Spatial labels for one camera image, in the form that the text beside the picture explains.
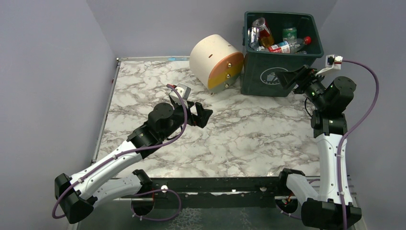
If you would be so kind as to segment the cream orange yellow drawer unit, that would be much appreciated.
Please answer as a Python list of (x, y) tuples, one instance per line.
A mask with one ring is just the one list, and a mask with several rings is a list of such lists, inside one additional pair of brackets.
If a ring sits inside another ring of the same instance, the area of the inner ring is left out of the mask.
[(189, 57), (192, 73), (210, 93), (232, 86), (240, 76), (243, 64), (243, 53), (218, 34), (199, 41)]

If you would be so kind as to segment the clear bottle red label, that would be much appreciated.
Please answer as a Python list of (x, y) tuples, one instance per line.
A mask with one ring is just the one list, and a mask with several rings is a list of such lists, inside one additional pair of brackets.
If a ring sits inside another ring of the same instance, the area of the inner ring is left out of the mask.
[(311, 42), (312, 42), (311, 37), (306, 36), (303, 39), (297, 38), (283, 41), (275, 45), (271, 45), (270, 47), (266, 48), (265, 51), (271, 53), (292, 54), (302, 50), (306, 45), (309, 45)]

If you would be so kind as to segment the green tinted water bottle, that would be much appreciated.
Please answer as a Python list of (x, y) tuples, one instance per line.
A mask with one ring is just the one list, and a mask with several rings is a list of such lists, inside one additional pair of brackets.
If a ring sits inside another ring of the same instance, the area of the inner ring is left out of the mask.
[(287, 42), (293, 42), (297, 39), (296, 27), (287, 27), (282, 29), (282, 40)]

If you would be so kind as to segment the red label amber tea bottle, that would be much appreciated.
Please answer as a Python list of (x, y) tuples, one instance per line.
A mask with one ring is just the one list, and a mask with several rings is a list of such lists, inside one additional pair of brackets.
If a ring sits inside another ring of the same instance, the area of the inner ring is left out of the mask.
[(264, 17), (260, 17), (256, 19), (253, 23), (252, 26), (255, 28), (258, 28), (259, 30), (259, 41), (262, 46), (268, 48), (272, 45), (274, 45), (274, 38), (271, 33), (271, 30), (268, 26), (268, 23)]

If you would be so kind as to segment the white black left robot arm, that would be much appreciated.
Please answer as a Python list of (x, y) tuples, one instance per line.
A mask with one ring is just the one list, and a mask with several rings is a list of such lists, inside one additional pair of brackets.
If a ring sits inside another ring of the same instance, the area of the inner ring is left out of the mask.
[(54, 180), (56, 204), (52, 217), (70, 224), (84, 220), (103, 203), (121, 196), (137, 194), (152, 182), (143, 170), (135, 170), (124, 179), (113, 179), (125, 168), (142, 161), (159, 148), (179, 139), (186, 126), (204, 128), (213, 111), (199, 102), (190, 102), (170, 93), (170, 103), (159, 103), (148, 114), (147, 121), (100, 161), (73, 175), (62, 173)]

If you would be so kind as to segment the crushed clear bottle pink label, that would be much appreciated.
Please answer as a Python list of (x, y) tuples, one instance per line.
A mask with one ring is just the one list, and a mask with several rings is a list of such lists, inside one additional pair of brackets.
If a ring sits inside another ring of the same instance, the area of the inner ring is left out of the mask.
[(259, 28), (251, 27), (248, 29), (248, 46), (255, 51), (259, 49)]

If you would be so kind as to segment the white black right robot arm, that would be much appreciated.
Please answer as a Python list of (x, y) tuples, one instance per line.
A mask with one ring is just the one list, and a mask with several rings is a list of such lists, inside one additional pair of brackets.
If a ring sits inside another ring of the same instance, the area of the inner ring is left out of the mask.
[(275, 74), (284, 89), (294, 86), (294, 93), (306, 95), (314, 104), (311, 127), (320, 163), (318, 190), (311, 186), (302, 171), (293, 169), (281, 171), (280, 186), (296, 196), (305, 226), (346, 230), (362, 217), (361, 209), (353, 204), (345, 164), (348, 127), (344, 111), (354, 97), (356, 84), (347, 77), (339, 76), (325, 87), (322, 77), (307, 65), (295, 71), (277, 71)]

